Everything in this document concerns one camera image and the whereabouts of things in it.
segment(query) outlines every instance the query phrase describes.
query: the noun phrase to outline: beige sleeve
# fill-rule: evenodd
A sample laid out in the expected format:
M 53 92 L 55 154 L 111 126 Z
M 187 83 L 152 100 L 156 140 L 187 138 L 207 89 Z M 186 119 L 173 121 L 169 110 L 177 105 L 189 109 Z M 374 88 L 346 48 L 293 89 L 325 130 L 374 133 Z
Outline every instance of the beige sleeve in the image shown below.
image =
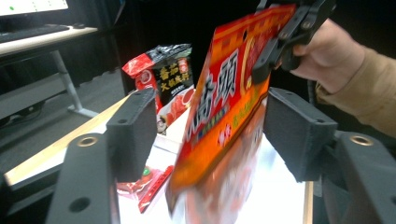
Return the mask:
M 396 137 L 396 60 L 366 48 L 361 68 L 343 89 L 329 94 L 318 85 L 317 95 L 361 123 Z

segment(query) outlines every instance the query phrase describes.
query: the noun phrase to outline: desk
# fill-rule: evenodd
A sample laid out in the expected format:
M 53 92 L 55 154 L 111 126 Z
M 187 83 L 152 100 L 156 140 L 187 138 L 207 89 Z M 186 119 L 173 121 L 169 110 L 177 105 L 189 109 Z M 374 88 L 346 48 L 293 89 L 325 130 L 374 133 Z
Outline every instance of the desk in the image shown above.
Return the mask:
M 64 66 L 58 48 L 71 41 L 79 41 L 83 36 L 96 32 L 96 28 L 73 29 L 49 35 L 40 35 L 0 44 L 0 66 L 28 60 L 43 53 L 50 53 L 58 68 L 58 73 L 15 91 L 0 95 L 0 119 L 10 116 L 30 105 L 46 100 L 51 96 L 67 91 L 73 105 L 69 110 L 93 118 L 97 113 L 84 109 L 76 89 Z
M 95 118 L 75 129 L 64 138 L 43 149 L 31 159 L 23 162 L 6 174 L 9 183 L 15 184 L 24 178 L 40 172 L 44 167 L 62 162 L 65 148 L 74 138 L 91 132 L 103 132 L 106 122 L 113 116 L 126 98 L 117 102 Z M 176 125 L 183 124 L 177 120 Z M 272 148 L 265 136 L 262 139 L 262 154 L 259 172 L 250 197 L 247 200 L 237 223 L 312 223 L 312 183 L 296 183 L 283 160 Z M 153 147 L 149 162 L 166 162 L 176 159 L 176 154 Z M 140 215 L 135 204 L 120 196 L 121 223 L 171 223 L 162 188 L 144 215 Z

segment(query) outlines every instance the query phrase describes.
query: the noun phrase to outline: gray floor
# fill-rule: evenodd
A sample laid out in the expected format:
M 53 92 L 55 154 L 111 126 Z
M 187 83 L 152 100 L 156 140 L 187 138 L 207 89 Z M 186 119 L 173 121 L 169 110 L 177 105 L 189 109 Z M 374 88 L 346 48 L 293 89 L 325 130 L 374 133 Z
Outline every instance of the gray floor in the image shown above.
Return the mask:
M 95 77 L 81 84 L 77 92 L 84 108 L 102 112 L 124 97 L 120 71 Z M 89 120 L 67 111 L 71 104 L 66 93 L 57 95 L 41 111 L 0 128 L 0 172 L 6 173 Z

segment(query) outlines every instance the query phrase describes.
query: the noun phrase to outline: sausage package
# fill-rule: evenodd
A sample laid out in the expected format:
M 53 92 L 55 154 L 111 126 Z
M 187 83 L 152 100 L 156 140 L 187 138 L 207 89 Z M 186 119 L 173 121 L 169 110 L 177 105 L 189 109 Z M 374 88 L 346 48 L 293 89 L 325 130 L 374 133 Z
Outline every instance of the sausage package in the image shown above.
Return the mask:
M 252 83 L 252 68 L 294 11 L 271 7 L 215 30 L 166 187 L 174 223 L 237 220 L 252 187 L 269 88 L 268 78 Z
M 122 67 L 138 90 L 157 92 L 158 133 L 166 135 L 167 127 L 190 107 L 194 94 L 190 55 L 190 44 L 157 46 Z

